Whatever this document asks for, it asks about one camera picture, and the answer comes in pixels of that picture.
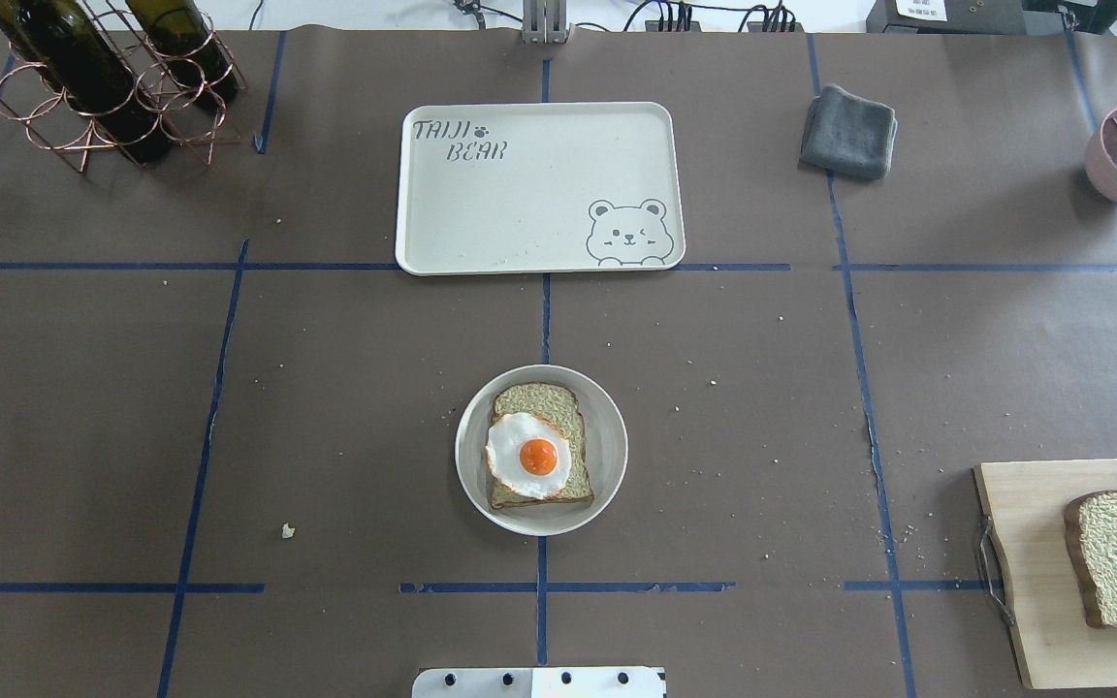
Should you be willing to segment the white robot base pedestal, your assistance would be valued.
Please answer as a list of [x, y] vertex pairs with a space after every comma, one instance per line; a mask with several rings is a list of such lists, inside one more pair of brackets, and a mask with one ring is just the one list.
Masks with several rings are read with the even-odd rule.
[[416, 677], [412, 697], [666, 697], [663, 668], [575, 666], [431, 668]]

